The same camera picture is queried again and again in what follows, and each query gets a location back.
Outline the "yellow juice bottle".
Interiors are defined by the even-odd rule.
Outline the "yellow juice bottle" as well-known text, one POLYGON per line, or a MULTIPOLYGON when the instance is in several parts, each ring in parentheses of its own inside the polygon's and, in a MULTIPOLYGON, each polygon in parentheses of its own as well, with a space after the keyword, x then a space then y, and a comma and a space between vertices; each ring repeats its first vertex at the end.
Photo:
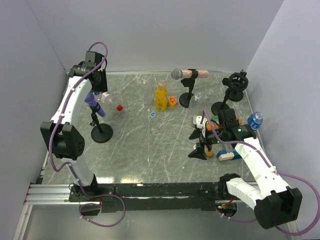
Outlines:
POLYGON ((155 92, 155 108, 158 111, 165 111, 168 106, 167 87, 164 80, 160 80, 155 92))

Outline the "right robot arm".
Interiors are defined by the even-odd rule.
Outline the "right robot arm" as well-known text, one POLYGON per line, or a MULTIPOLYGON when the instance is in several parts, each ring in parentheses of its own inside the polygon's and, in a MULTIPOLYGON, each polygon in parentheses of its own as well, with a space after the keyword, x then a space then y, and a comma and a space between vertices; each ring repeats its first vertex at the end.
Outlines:
POLYGON ((303 198, 300 190, 291 188, 277 173, 256 133, 249 125, 240 124, 234 109, 220 111, 218 121, 221 128, 215 129, 213 122, 204 115, 192 117, 194 130, 189 139, 199 141, 188 157, 206 160, 205 151, 211 150, 213 144, 232 145, 246 163, 258 188, 249 185, 238 174, 228 173, 219 179, 220 197, 230 199, 233 196, 242 200, 253 209, 256 220, 264 229, 295 221, 303 198))

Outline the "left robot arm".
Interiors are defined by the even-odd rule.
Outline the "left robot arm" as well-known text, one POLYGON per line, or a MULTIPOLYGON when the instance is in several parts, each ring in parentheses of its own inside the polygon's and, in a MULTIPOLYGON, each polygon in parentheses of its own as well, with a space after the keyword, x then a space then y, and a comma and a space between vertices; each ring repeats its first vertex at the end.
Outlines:
POLYGON ((85 60, 70 69, 67 88, 56 113, 40 126, 53 170, 58 173, 67 167, 73 175, 74 192, 80 192, 87 201, 98 197, 99 188, 84 159, 85 139, 76 125, 84 103, 94 116, 105 116, 94 93, 108 89, 106 71, 101 68, 106 64, 106 54, 88 50, 85 60))

